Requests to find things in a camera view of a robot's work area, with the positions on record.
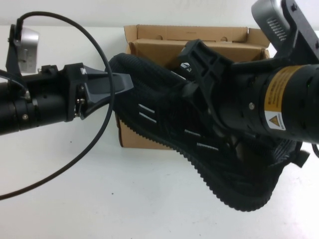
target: black rubber sole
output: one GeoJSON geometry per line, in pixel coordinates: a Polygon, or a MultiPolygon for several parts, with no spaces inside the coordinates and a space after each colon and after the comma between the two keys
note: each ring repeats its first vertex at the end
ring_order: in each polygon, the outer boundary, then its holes
{"type": "Polygon", "coordinates": [[[194,166],[200,177],[213,192],[213,194],[227,206],[238,211],[250,212],[263,207],[270,200],[273,189],[269,190],[265,195],[263,195],[263,197],[248,197],[241,195],[226,186],[226,184],[220,178],[218,178],[218,173],[208,170],[208,165],[205,165],[203,162],[200,162],[193,157],[192,152],[190,152],[189,149],[178,147],[175,144],[144,130],[139,125],[129,120],[129,117],[127,117],[123,112],[116,111],[116,114],[127,127],[129,127],[138,135],[156,143],[160,143],[183,155],[194,166]]]}

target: laser warning label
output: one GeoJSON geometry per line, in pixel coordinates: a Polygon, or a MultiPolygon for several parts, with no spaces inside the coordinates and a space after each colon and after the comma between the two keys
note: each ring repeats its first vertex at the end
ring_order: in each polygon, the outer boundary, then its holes
{"type": "Polygon", "coordinates": [[[289,66],[281,69],[271,80],[265,97],[265,117],[269,128],[286,130],[282,104],[288,81],[302,66],[289,66]]]}
{"type": "Polygon", "coordinates": [[[265,116],[269,128],[286,130],[281,112],[265,111],[265,116]]]}

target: black cable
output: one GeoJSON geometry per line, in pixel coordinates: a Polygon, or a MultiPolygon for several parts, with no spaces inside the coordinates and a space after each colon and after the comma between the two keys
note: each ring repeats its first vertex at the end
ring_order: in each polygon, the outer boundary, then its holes
{"type": "Polygon", "coordinates": [[[100,54],[100,56],[101,56],[101,58],[102,58],[102,60],[103,60],[103,62],[105,64],[106,71],[107,71],[107,73],[109,75],[110,86],[111,86],[111,100],[110,100],[110,104],[109,104],[109,109],[107,111],[107,114],[105,116],[104,122],[103,122],[99,132],[94,137],[92,142],[75,159],[73,159],[71,162],[69,162],[67,165],[65,165],[60,170],[56,171],[55,173],[53,173],[50,176],[42,179],[39,182],[36,182],[36,183],[34,183],[34,184],[32,184],[32,185],[30,185],[28,187],[22,188],[20,190],[15,191],[15,192],[1,195],[0,196],[0,200],[12,198],[12,197],[21,195],[23,193],[26,193],[26,192],[28,192],[28,191],[30,191],[32,189],[35,189],[35,188],[37,188],[37,187],[49,182],[50,180],[54,179],[55,177],[59,176],[60,174],[62,174],[63,172],[65,172],[66,170],[71,168],[74,164],[76,164],[81,158],[83,158],[93,148],[93,146],[101,138],[102,134],[104,133],[104,131],[105,131],[105,129],[106,129],[106,127],[107,127],[107,125],[108,125],[108,123],[110,121],[110,118],[111,118],[111,115],[112,115],[112,111],[113,111],[113,107],[114,107],[115,90],[114,90],[114,83],[113,83],[112,70],[111,70],[110,64],[109,64],[109,62],[108,62],[103,50],[101,49],[99,44],[96,42],[96,40],[88,33],[88,31],[86,31],[82,26],[80,26],[76,22],[74,22],[74,21],[72,21],[72,20],[70,20],[70,19],[68,19],[66,17],[60,16],[60,15],[57,15],[57,14],[54,14],[54,13],[42,12],[42,11],[29,12],[29,13],[23,15],[22,17],[20,17],[17,20],[17,27],[22,29],[23,20],[25,20],[27,17],[30,17],[30,16],[48,16],[48,17],[53,17],[53,18],[59,19],[61,21],[64,21],[64,22],[76,27],[78,30],[80,30],[91,41],[91,43],[95,46],[95,48],[99,52],[99,54],[100,54]]]}
{"type": "Polygon", "coordinates": [[[26,87],[20,82],[21,79],[18,76],[10,74],[7,71],[0,70],[0,77],[17,84],[22,89],[26,90],[26,87]]]}
{"type": "Polygon", "coordinates": [[[318,150],[318,147],[316,144],[313,144],[313,150],[314,150],[315,155],[319,158],[319,150],[318,150]]]}

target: black shoe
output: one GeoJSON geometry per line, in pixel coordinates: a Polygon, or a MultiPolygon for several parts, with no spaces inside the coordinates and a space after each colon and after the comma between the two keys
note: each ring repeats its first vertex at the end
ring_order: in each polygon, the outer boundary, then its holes
{"type": "Polygon", "coordinates": [[[299,144],[282,140],[276,148],[255,149],[260,156],[253,162],[242,162],[229,143],[208,133],[197,111],[183,100],[180,92],[188,81],[133,55],[119,54],[110,64],[114,72],[130,74],[133,80],[134,89],[118,96],[114,108],[129,128],[182,154],[228,206],[253,211],[269,201],[299,144]]]}

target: cardboard box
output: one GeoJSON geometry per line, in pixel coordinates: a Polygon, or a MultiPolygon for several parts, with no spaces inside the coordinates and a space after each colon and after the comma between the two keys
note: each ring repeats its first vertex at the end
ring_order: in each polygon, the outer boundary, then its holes
{"type": "MultiPolygon", "coordinates": [[[[269,58],[269,40],[259,29],[247,27],[191,27],[131,25],[124,27],[127,53],[148,58],[173,69],[180,63],[176,57],[190,40],[205,44],[234,62],[269,58]]],[[[135,134],[117,118],[122,147],[167,149],[165,146],[135,134]]]]}

